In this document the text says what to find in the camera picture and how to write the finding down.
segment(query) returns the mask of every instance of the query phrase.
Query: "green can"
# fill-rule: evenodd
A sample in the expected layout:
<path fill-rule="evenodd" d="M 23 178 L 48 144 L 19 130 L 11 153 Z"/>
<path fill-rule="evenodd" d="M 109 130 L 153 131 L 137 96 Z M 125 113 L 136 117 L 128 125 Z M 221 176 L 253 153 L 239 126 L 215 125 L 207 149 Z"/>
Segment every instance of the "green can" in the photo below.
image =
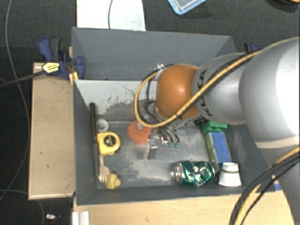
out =
<path fill-rule="evenodd" d="M 175 167 L 175 177 L 179 185 L 200 187 L 215 177 L 215 170 L 208 162 L 178 162 Z"/>

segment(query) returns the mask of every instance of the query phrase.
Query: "white paper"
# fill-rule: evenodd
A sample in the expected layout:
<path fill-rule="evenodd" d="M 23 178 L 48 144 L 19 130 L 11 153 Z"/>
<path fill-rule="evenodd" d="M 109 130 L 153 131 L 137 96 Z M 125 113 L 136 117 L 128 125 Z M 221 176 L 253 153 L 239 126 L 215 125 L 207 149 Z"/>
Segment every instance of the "white paper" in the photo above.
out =
<path fill-rule="evenodd" d="M 108 28 L 111 0 L 77 0 L 77 26 Z M 113 0 L 110 25 L 112 29 L 145 31 L 142 0 Z"/>

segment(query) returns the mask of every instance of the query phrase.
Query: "wooden table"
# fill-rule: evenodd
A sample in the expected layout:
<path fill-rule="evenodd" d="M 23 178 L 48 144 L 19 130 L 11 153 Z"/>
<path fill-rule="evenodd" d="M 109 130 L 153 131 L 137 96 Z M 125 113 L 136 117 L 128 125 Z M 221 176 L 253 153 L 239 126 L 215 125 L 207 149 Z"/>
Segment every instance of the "wooden table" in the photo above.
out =
<path fill-rule="evenodd" d="M 41 64 L 34 64 L 34 71 Z M 67 80 L 41 76 L 33 80 L 29 199 L 70 197 L 75 191 L 72 89 Z M 90 225 L 226 225 L 238 195 L 155 202 L 76 206 L 89 211 Z M 282 191 L 269 192 L 246 225 L 293 225 Z"/>

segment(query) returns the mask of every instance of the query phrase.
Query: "tape measure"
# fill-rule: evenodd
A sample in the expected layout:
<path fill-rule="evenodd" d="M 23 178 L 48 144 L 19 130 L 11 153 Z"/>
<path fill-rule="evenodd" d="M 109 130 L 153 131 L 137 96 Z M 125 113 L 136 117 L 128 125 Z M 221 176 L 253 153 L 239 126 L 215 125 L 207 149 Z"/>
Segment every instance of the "tape measure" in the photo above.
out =
<path fill-rule="evenodd" d="M 102 156 L 114 154 L 121 146 L 120 137 L 114 132 L 98 133 L 97 141 Z"/>

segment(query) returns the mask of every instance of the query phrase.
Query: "gray box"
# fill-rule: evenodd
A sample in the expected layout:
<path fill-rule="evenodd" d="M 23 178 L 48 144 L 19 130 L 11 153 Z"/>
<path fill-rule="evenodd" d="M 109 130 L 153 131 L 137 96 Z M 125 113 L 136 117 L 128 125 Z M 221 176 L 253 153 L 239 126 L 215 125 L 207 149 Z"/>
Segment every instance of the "gray box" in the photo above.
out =
<path fill-rule="evenodd" d="M 203 187 L 181 187 L 170 175 L 176 162 L 209 159 L 198 127 L 180 128 L 180 146 L 159 146 L 154 160 L 147 159 L 147 146 L 127 137 L 127 126 L 135 119 L 136 88 L 157 63 L 199 66 L 216 56 L 235 53 L 230 36 L 73 28 L 72 48 L 73 57 L 83 56 L 86 61 L 85 80 L 74 83 L 77 205 L 236 194 L 267 168 L 247 127 L 229 127 L 225 134 L 232 160 L 240 165 L 242 186 L 220 187 L 215 178 Z M 154 97 L 155 85 L 150 94 Z M 108 120 L 110 130 L 121 138 L 120 150 L 105 156 L 105 165 L 122 180 L 115 191 L 106 190 L 94 174 L 90 102 L 96 103 L 98 115 Z"/>

